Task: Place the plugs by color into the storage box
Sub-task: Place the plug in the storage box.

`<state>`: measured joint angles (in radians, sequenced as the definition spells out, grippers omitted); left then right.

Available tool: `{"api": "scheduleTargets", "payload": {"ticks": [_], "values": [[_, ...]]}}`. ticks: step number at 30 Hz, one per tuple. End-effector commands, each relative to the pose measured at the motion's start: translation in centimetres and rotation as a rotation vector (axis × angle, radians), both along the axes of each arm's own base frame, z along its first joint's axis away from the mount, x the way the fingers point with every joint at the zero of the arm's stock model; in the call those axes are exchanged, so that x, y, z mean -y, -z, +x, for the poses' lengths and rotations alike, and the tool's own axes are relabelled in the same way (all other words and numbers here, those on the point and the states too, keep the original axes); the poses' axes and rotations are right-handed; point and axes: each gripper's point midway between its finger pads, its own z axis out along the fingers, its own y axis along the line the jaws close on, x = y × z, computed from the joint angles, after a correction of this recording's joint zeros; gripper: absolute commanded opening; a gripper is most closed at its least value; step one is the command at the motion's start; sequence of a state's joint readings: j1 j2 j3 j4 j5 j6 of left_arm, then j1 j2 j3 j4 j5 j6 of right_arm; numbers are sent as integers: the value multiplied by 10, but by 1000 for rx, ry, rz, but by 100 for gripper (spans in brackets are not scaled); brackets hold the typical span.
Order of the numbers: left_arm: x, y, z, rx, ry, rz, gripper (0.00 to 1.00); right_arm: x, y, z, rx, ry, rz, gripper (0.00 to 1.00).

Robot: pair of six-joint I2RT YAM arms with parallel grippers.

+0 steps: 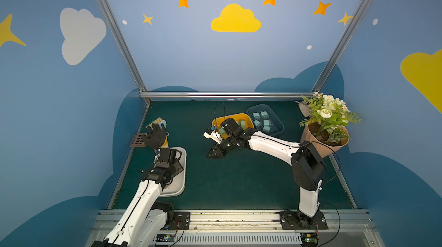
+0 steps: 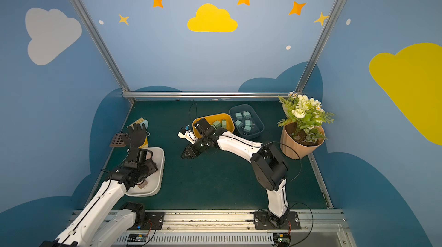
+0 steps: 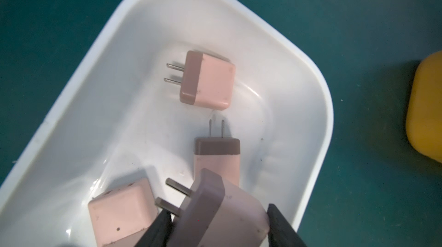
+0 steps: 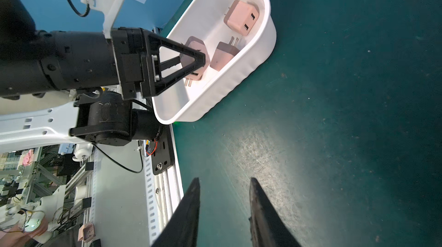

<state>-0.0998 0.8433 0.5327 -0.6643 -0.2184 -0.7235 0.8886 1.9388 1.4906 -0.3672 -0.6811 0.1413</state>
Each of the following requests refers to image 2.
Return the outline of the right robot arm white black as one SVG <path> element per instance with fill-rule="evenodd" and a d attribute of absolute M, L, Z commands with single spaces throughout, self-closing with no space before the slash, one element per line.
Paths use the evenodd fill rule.
<path fill-rule="evenodd" d="M 190 144 L 182 158 L 196 158 L 210 148 L 218 148 L 239 156 L 251 163 L 260 185 L 267 190 L 268 211 L 273 220 L 282 223 L 289 215 L 286 184 L 288 164 L 273 142 L 258 143 L 234 135 L 225 128 L 215 128 L 205 118 L 198 120 L 194 128 L 180 129 L 178 136 Z"/>

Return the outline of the pink plug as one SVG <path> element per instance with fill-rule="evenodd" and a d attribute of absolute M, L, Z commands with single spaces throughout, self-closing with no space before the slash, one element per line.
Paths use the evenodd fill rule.
<path fill-rule="evenodd" d="M 144 189 L 144 187 L 146 187 L 148 185 L 148 182 L 145 180 L 145 181 L 143 181 L 142 183 L 140 183 L 140 184 L 137 184 L 137 186 L 140 188 L 140 189 Z"/>

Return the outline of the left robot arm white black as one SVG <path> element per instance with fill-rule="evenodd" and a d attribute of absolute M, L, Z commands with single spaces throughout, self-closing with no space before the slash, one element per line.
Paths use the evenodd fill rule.
<path fill-rule="evenodd" d="M 126 202 L 106 225 L 103 221 L 124 196 L 149 197 L 161 188 L 165 152 L 160 147 L 130 149 L 127 158 L 109 172 L 95 196 L 75 220 L 43 247 L 110 247 L 126 231 L 147 230 L 136 238 L 144 244 L 162 227 L 163 212 L 146 212 L 143 204 Z"/>

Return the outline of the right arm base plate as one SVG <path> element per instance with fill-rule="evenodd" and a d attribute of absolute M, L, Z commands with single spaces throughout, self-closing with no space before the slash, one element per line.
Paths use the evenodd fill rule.
<path fill-rule="evenodd" d="M 269 211 L 258 210 L 253 213 L 253 223 L 256 230 L 300 230 L 298 213 L 287 210 L 278 218 Z"/>

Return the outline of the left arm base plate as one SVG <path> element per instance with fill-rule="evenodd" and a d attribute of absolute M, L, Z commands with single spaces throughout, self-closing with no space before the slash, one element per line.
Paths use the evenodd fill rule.
<path fill-rule="evenodd" d="M 129 230 L 161 230 L 165 213 L 162 211 L 145 211 L 136 213 L 135 223 Z"/>

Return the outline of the blue plug cluster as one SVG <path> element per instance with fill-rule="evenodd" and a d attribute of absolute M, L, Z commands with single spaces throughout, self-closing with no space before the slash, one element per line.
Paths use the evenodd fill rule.
<path fill-rule="evenodd" d="M 237 120 L 243 120 L 243 115 L 242 115 L 242 113 L 238 112 L 238 113 L 235 114 L 235 116 L 236 116 L 236 119 L 237 119 Z"/>
<path fill-rule="evenodd" d="M 236 125 L 238 128 L 242 128 L 242 127 L 244 126 L 243 122 L 240 121 L 240 120 L 237 120 L 237 121 L 235 122 L 235 125 Z"/>

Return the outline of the green plug cluster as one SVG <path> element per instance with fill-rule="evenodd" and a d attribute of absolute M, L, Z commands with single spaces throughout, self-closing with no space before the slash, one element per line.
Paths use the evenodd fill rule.
<path fill-rule="evenodd" d="M 222 123 L 221 123 L 220 121 L 214 121 L 213 124 L 212 124 L 212 126 L 213 126 L 215 129 L 219 129 L 219 128 L 222 128 Z"/>

